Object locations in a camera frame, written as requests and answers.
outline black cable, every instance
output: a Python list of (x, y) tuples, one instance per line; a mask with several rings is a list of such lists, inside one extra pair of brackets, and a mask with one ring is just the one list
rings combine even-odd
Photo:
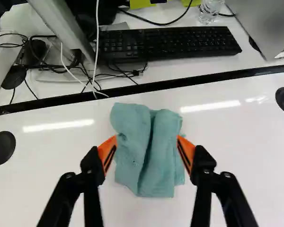
[[(81, 65), (82, 65), (82, 67), (83, 67), (83, 69), (85, 70), (85, 75), (88, 77), (88, 81), (87, 81), (87, 83), (86, 83), (86, 86), (90, 83), (92, 86), (93, 86), (93, 84), (92, 84), (92, 80), (93, 80), (93, 78), (91, 78), (90, 76), (89, 76), (89, 74), (88, 74), (88, 72), (87, 72), (87, 70), (86, 70), (86, 68), (85, 68), (85, 66), (83, 65), (83, 63), (81, 63)], [(100, 84), (98, 83), (98, 82), (96, 82), (96, 81), (94, 81), (98, 86), (99, 86), (99, 88), (100, 88), (100, 90), (98, 90), (98, 89), (96, 89), (95, 87), (95, 90), (96, 91), (101, 91), (102, 90), (102, 87), (100, 86)]]
[(10, 100), (9, 104), (11, 104), (13, 102), (14, 97), (15, 97), (15, 92), (16, 92), (16, 88), (14, 88), (13, 96), (11, 97), (11, 100)]
[(33, 56), (38, 59), (39, 62), (41, 62), (42, 64), (40, 64), (40, 67), (43, 68), (43, 65), (45, 65), (46, 67), (48, 67), (51, 71), (55, 72), (55, 73), (66, 73), (67, 70), (62, 70), (62, 71), (57, 71), (55, 68), (53, 68), (52, 66), (50, 66), (49, 64), (47, 64), (44, 60), (40, 59), (34, 52), (33, 47), (32, 47), (32, 41), (34, 38), (52, 38), (52, 37), (56, 37), (55, 35), (33, 35), (29, 38), (29, 47), (30, 50), (33, 54)]
[(173, 21), (170, 21), (170, 22), (168, 22), (168, 23), (152, 22), (152, 21), (150, 21), (150, 20), (148, 20), (148, 19), (145, 19), (145, 18), (142, 18), (142, 17), (137, 16), (137, 15), (135, 15), (135, 14), (129, 13), (129, 12), (123, 10), (122, 8), (119, 8), (119, 10), (120, 10), (121, 12), (123, 12), (123, 13), (125, 13), (125, 14), (131, 16), (131, 17), (137, 18), (137, 19), (142, 20), (142, 21), (145, 21), (145, 22), (147, 22), (147, 23), (150, 23), (150, 24), (153, 24), (153, 25), (158, 25), (158, 26), (167, 26), (167, 25), (171, 25), (171, 24), (177, 22), (178, 20), (180, 20), (180, 19), (188, 12), (188, 10), (189, 10), (190, 5), (191, 5), (192, 2), (193, 2), (193, 0), (190, 0), (187, 9), (185, 10), (185, 12), (184, 12), (181, 16), (179, 16), (177, 19), (175, 19), (175, 20), (173, 20)]
[(118, 77), (118, 78), (136, 77), (134, 75), (125, 77), (125, 76), (118, 76), (118, 75), (109, 74), (109, 73), (100, 73), (100, 74), (97, 74), (95, 77), (98, 77), (98, 76), (111, 76), (111, 77)]
[[(107, 62), (107, 67), (108, 67), (110, 70), (112, 70), (112, 71), (120, 72), (120, 70), (112, 68), (112, 67), (109, 65), (109, 62)], [(133, 71), (126, 71), (126, 70), (123, 70), (123, 72), (132, 73)]]
[(38, 97), (34, 94), (34, 92), (32, 91), (32, 89), (30, 89), (29, 85), (27, 84), (27, 80), (24, 79), (25, 84), (27, 85), (27, 88), (30, 90), (30, 92), (35, 96), (35, 98), (38, 100)]
[(5, 34), (0, 34), (0, 37), (2, 36), (6, 36), (6, 35), (19, 35), (21, 37), (24, 37), (25, 40), (22, 40), (22, 44), (9, 44), (9, 43), (5, 43), (5, 44), (0, 44), (1, 48), (15, 48), (15, 47), (20, 47), (20, 46), (24, 46), (26, 44), (26, 42), (28, 41), (28, 37), (26, 35), (23, 34), (19, 34), (19, 33), (5, 33)]
[(224, 13), (219, 13), (219, 16), (222, 16), (222, 17), (234, 17), (235, 14), (224, 14)]
[(134, 81), (132, 78), (130, 78), (124, 71), (122, 71), (122, 69), (120, 69), (116, 64), (114, 64), (114, 66), (120, 70), (121, 73), (123, 73), (127, 78), (129, 78), (133, 83), (135, 83), (136, 85), (139, 85), (136, 81)]

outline white cable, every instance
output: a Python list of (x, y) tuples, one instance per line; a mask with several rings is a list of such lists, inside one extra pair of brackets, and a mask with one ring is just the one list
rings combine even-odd
[(66, 71), (68, 71), (68, 73), (72, 76), (72, 77), (74, 77), (79, 83), (81, 83), (84, 87), (86, 87), (86, 85), (84, 84), (84, 83), (82, 83), (81, 82), (81, 80), (79, 80), (78, 78), (76, 78), (75, 76), (74, 76), (74, 74), (72, 74), (71, 73), (71, 71), (66, 67), (66, 65), (64, 64), (64, 62), (63, 62), (63, 43), (61, 42), (61, 55), (60, 55), (60, 58), (61, 58), (61, 63), (62, 63), (62, 65), (63, 65), (63, 67), (66, 69)]
[(96, 69), (97, 69), (97, 62), (98, 62), (98, 50), (99, 50), (99, 18), (98, 18), (98, 9), (99, 9), (99, 0), (96, 2), (96, 26), (97, 26), (97, 42), (96, 42), (96, 58), (95, 58), (95, 66), (94, 66), (94, 73), (93, 73), (93, 81), (92, 81), (92, 87), (93, 87), (93, 94), (94, 97), (97, 99), (97, 96), (95, 94), (95, 76), (96, 76)]
[[(60, 57), (61, 57), (61, 63), (62, 63), (62, 65), (63, 65), (63, 67), (68, 71), (68, 73), (71, 74), (72, 77), (74, 77), (74, 78), (75, 78), (79, 83), (81, 83), (84, 87), (86, 87), (87, 85), (85, 85), (83, 82), (81, 82), (81, 80), (79, 80), (77, 77), (75, 77), (75, 76), (71, 73), (71, 71), (66, 67), (66, 65), (64, 64), (64, 62), (63, 62), (63, 43), (62, 43), (62, 42), (61, 42), (61, 55), (60, 55)], [(97, 96), (96, 96), (95, 93), (101, 94), (101, 95), (106, 96), (106, 97), (109, 98), (108, 95), (106, 95), (106, 94), (104, 94), (104, 93), (102, 93), (102, 92), (95, 91), (94, 84), (92, 84), (92, 87), (93, 87), (93, 94), (94, 94), (95, 99), (97, 99)]]

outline white table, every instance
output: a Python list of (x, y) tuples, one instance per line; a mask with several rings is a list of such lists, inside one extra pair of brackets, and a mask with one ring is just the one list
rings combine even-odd
[[(13, 157), (0, 166), (0, 227), (36, 226), (59, 177), (79, 173), (91, 146), (115, 133), (109, 122), (115, 102), (181, 114), (182, 133), (211, 153), (218, 163), (216, 172), (236, 175), (259, 226), (284, 227), (284, 112), (275, 101), (279, 87), (284, 87), (284, 73), (0, 116), (0, 131), (12, 132), (17, 140)], [(67, 122), (73, 127), (59, 128)], [(26, 132), (36, 125), (52, 129)], [(176, 187), (173, 199), (147, 199), (116, 184), (114, 168), (100, 186), (106, 227), (190, 225), (196, 188), (188, 176), (185, 185)], [(215, 196), (211, 224), (225, 226)], [(84, 226), (82, 198), (70, 226)]]
[[(180, 1), (174, 0), (168, 4), (158, 4), (156, 7), (149, 7), (139, 10), (131, 10), (132, 13), (145, 17), (149, 20), (156, 22), (169, 22), (184, 12), (185, 8)], [(221, 10), (222, 13), (230, 13), (229, 10), (224, 7)], [(200, 26), (197, 21), (198, 8), (193, 7), (189, 12), (178, 22), (170, 26)], [(120, 23), (126, 21), (131, 29), (135, 28), (153, 28), (154, 25), (137, 20), (125, 14), (117, 14), (114, 23)], [(252, 69), (266, 66), (284, 65), (284, 59), (275, 61), (266, 61), (261, 54), (254, 50), (249, 44), (249, 37), (241, 27), (239, 22), (234, 17), (218, 17), (217, 20), (211, 24), (213, 26), (227, 26), (238, 44), (240, 45), (242, 52), (235, 56), (226, 57), (210, 57), (210, 58), (190, 58), (180, 60), (167, 60), (167, 61), (152, 61), (149, 62), (149, 68), (145, 71), (144, 75), (140, 78), (135, 78), (139, 84), (194, 77), (199, 75), (206, 75), (218, 72), (226, 72), (233, 70)], [(36, 30), (36, 32), (48, 33), (46, 29), (44, 31)], [(42, 83), (34, 81), (34, 78), (38, 76), (38, 71), (34, 70), (29, 73), (28, 80), (32, 89), (37, 93), (40, 98), (63, 96), (68, 94), (75, 94), (82, 90), (82, 85), (79, 83)], [(100, 82), (103, 89), (113, 87), (124, 87), (133, 85), (129, 79), (115, 78), (103, 80)], [(12, 91), (0, 91), (0, 105), (7, 105), (12, 96)], [(16, 95), (14, 103), (33, 100), (34, 97), (26, 88), (25, 84), (22, 84), (16, 89)]]

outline computer monitor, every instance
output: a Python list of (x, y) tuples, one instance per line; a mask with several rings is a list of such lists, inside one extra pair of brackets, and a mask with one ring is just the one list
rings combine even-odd
[(93, 62), (94, 51), (64, 0), (27, 1), (65, 46), (80, 49)]
[(284, 0), (226, 0), (267, 60), (284, 50)]

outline white device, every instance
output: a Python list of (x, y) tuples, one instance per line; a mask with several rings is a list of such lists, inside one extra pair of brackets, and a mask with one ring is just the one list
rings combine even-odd
[(28, 0), (28, 3), (65, 46), (80, 49), (93, 62), (94, 51), (64, 0)]
[[(12, 33), (13, 31), (0, 31), (0, 34)], [(5, 35), (0, 37), (0, 44), (12, 43), (22, 44), (22, 37), (18, 35)], [(21, 47), (0, 48), (0, 88), (1, 84), (9, 72), (10, 67), (14, 64)]]

